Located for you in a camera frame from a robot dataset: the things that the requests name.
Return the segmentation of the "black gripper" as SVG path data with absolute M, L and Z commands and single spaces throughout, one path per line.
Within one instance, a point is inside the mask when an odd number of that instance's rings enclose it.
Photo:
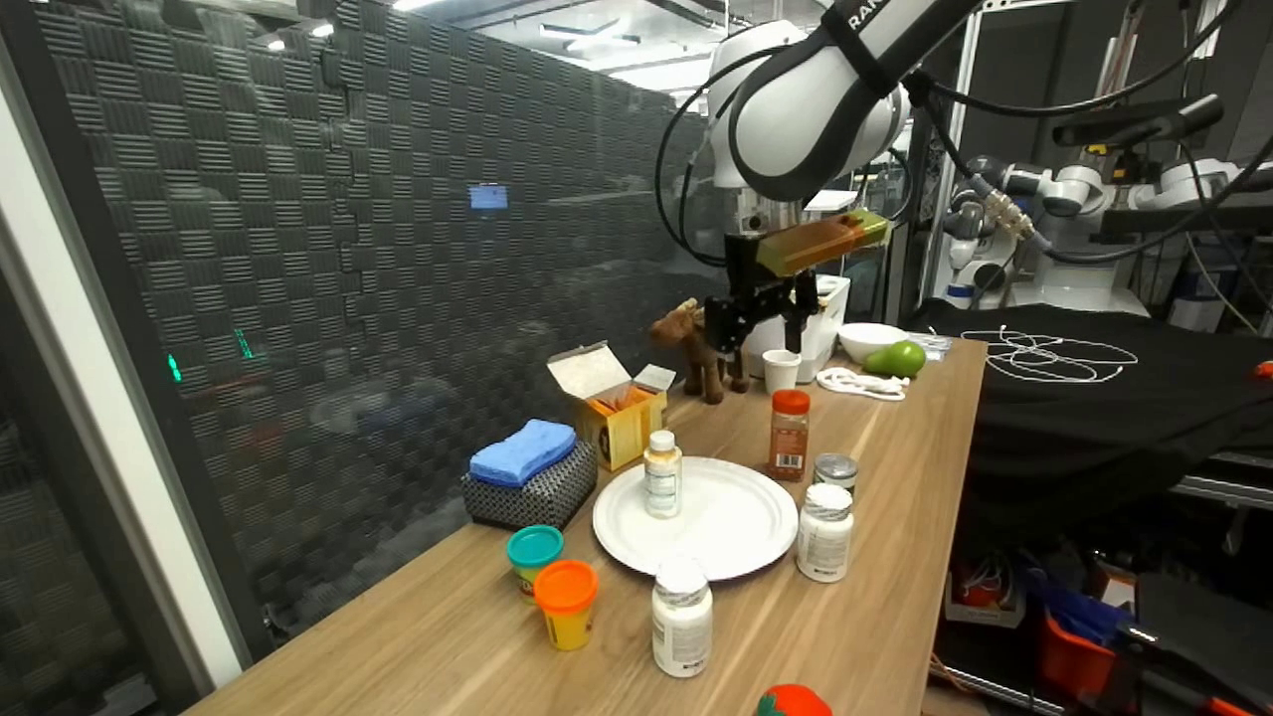
M 792 230 L 766 237 L 725 237 L 729 293 L 712 301 L 712 348 L 739 349 L 763 322 L 782 322 L 782 348 L 802 348 L 802 326 L 818 310 L 811 259 Z

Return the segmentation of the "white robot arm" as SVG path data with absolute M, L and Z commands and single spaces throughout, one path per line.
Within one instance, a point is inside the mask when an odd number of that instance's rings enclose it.
M 815 24 L 773 20 L 712 53 L 712 184 L 802 206 L 908 125 L 903 81 L 979 0 L 831 0 Z

